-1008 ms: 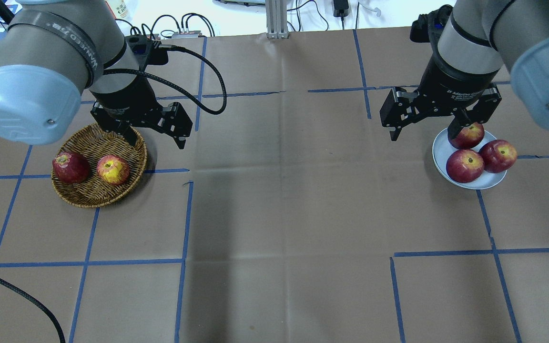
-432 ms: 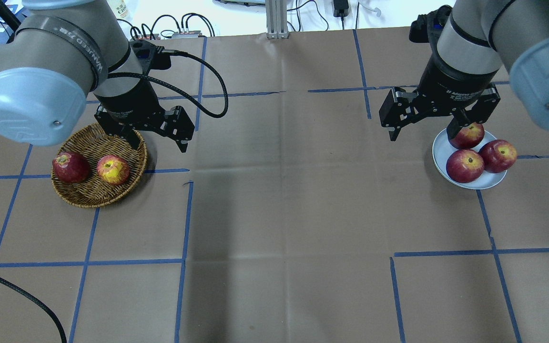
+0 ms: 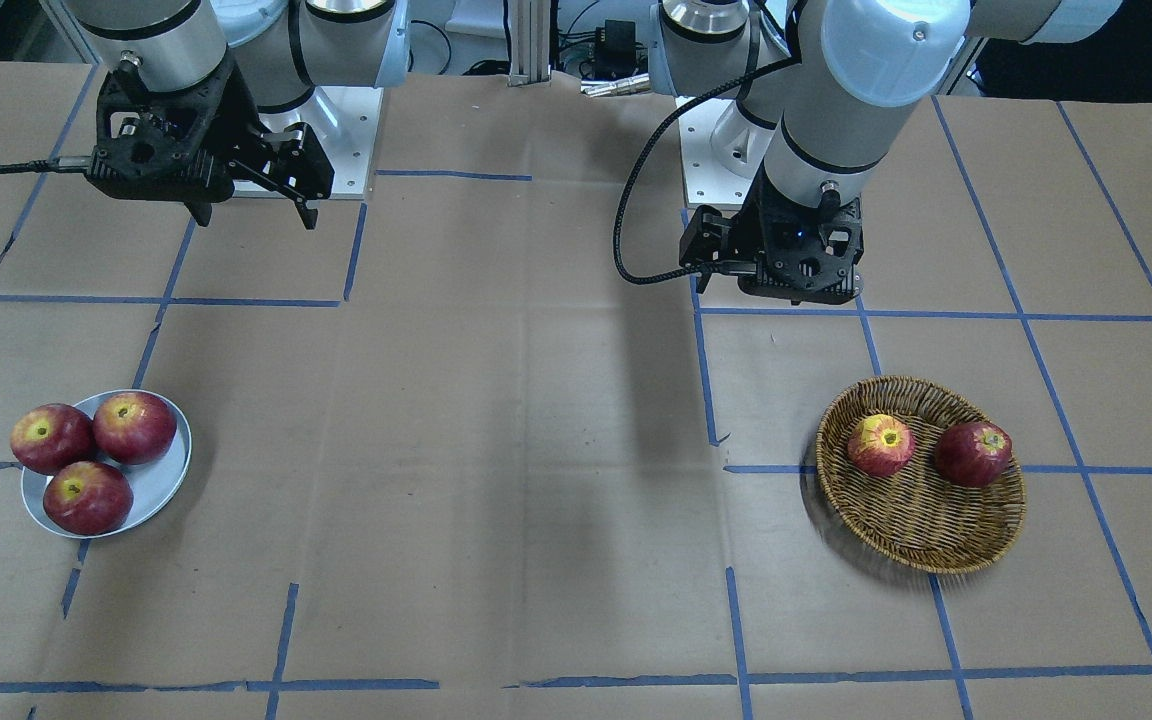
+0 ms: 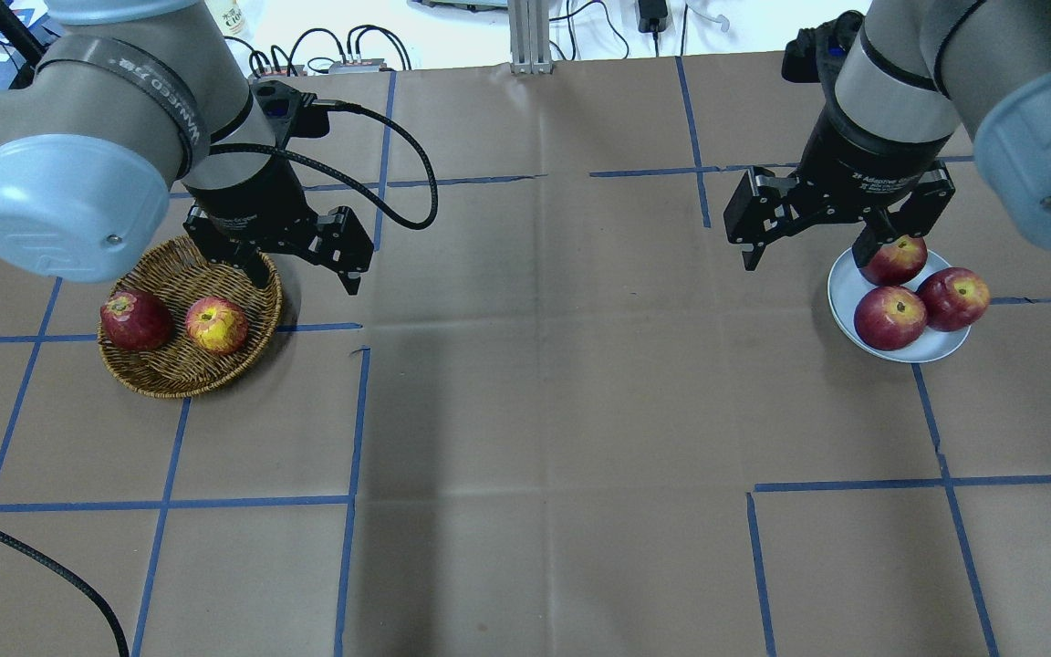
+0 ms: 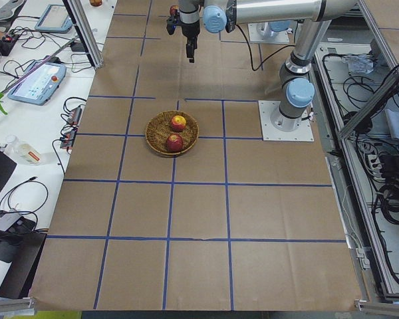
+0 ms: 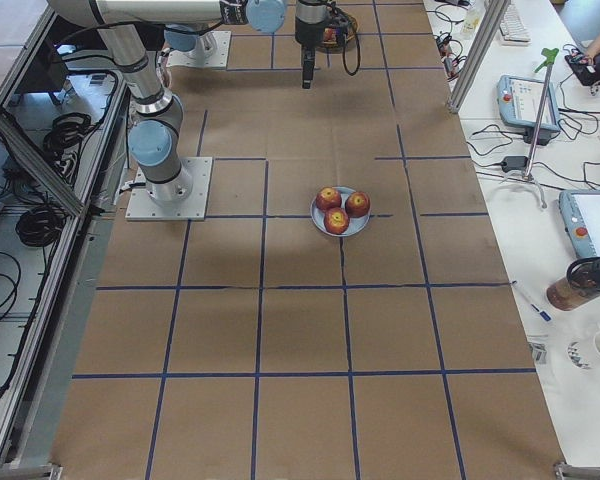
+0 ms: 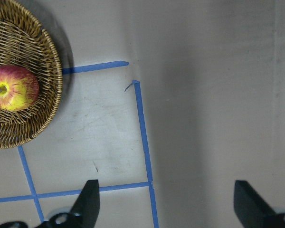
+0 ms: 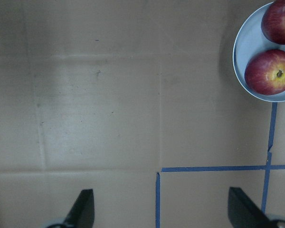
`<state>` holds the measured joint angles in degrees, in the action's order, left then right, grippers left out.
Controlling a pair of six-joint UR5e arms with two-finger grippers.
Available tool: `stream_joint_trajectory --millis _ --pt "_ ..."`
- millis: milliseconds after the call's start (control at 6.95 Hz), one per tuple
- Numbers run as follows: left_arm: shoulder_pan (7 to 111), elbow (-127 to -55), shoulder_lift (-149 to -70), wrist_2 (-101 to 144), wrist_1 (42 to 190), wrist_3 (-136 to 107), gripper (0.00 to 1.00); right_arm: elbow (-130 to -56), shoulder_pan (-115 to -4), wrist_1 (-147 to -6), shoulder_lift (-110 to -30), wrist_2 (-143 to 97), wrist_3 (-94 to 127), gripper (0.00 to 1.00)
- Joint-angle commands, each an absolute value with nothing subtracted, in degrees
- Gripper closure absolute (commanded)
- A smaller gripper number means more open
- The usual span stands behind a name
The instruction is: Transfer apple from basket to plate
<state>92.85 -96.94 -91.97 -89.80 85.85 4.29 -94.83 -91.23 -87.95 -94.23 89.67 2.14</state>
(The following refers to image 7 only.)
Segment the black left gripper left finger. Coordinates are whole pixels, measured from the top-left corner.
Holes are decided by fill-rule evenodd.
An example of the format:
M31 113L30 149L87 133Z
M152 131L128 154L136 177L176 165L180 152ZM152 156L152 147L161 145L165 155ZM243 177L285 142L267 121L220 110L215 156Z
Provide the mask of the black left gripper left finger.
M88 180L69 212L58 213L43 228L93 228L100 211L98 180Z

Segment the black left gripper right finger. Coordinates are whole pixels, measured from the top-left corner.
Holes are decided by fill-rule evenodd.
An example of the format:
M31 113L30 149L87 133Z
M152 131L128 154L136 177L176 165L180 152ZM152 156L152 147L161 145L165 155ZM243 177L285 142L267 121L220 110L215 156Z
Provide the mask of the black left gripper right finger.
M234 212L244 228L285 228L285 213L275 212L246 180L235 181Z

